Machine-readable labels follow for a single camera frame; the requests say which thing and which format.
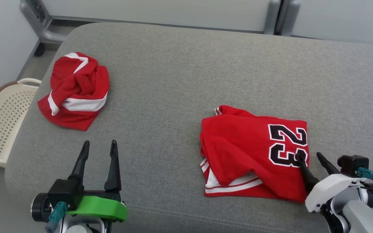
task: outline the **metal frame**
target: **metal frame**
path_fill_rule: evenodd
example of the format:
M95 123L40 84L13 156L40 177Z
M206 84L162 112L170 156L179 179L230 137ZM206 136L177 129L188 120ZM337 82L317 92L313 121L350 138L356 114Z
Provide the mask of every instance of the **metal frame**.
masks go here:
M264 27L264 34L274 35L278 10L280 9L281 0L270 0L267 9L266 22Z
M300 0L284 0L277 19L275 31L278 35L291 37L300 9Z
M21 0L19 8L38 38L40 38L40 42L62 43L67 37L64 34L47 29L52 18L40 0Z

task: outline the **gray cushion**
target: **gray cushion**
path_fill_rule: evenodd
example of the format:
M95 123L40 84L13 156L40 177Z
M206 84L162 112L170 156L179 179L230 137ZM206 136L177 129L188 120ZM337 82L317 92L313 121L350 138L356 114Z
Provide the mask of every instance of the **gray cushion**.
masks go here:
M201 119L223 104L305 120L312 155L334 164L364 155L373 169L373 45L100 23L71 32L55 60L76 51L107 66L107 102L86 132L48 122L37 101L50 92L51 64L6 168L6 184L24 206L70 174L85 140L84 186L102 189L116 139L129 219L115 231L327 232L324 218L301 204L204 197ZM311 171L327 176L315 156Z

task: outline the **white stripe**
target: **white stripe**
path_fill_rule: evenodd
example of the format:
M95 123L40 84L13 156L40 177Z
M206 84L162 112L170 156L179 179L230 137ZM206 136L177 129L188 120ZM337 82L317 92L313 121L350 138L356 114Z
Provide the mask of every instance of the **white stripe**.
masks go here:
M263 182L260 179L258 179L255 181L251 181L247 184L243 184L243 185L235 186L235 187L218 187L218 188L213 188L213 189L205 189L205 193L235 192L235 191L240 191L240 190L245 190L245 189L249 189L252 187L256 187L262 183Z
M57 107L56 103L54 103L54 99L51 96L52 92L53 92L53 90L51 90L50 95L49 95L49 105L50 105L50 108L51 108L51 115L55 116L58 113L58 107Z
M202 166L203 164L205 164L207 162L207 158L204 158L204 160L199 164L200 166Z
M258 176L256 174L254 174L252 172L249 172L249 173L243 175L242 177L239 177L239 178L233 180L228 186L244 184L244 183L247 183L250 180L254 180L256 178L258 178ZM207 183L205 184L205 187L206 188L213 188L213 187L217 187L217 186L221 186L221 184L218 182L216 176L214 175L212 169L210 168L210 173L208 175L208 180L207 180Z
M77 67L77 69L73 72L76 73L77 71L79 71L81 68L83 68L83 66L87 65L89 63L89 59L88 58L85 58L85 57L79 57L77 55L77 53L69 53L67 55L64 55L65 57L68 57L68 58L73 58L73 59L79 59L80 61L82 61L82 63Z
M216 116L222 114L219 107L216 107L214 111Z
M209 163L206 163L205 165L203 165L203 166L201 167L202 172L204 173L205 171L207 171L207 169L208 169L209 167L210 167Z
M107 93L102 99L74 99L67 98L62 103L68 111L97 112L106 103Z

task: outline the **plastic basket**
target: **plastic basket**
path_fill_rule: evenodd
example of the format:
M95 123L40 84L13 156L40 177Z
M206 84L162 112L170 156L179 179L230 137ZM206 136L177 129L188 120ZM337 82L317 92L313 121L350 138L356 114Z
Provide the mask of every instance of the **plastic basket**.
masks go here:
M6 166L19 127L38 89L38 86L24 84L26 82L41 84L40 80L24 78L0 88L0 167L3 168Z

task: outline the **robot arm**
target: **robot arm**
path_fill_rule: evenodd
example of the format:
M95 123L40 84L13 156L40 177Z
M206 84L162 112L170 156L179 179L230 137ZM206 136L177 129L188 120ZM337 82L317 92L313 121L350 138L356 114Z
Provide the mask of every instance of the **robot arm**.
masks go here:
M317 158L329 174L322 181L310 173L304 158L298 156L308 192L305 201L308 211L320 212L331 233L373 233L373 184L365 183L367 178L373 178L370 175L373 171L367 169L368 158L343 155L338 159L341 171L320 152Z
M112 223L127 219L127 208L119 193L122 188L117 142L113 140L111 143L111 163L105 190L84 190L83 176L89 146L88 140L84 142L73 171L66 180L57 179L48 193L39 193L32 202L32 218L48 223L48 233L53 233L57 226L60 233L110 233ZM100 231L80 224L98 224Z

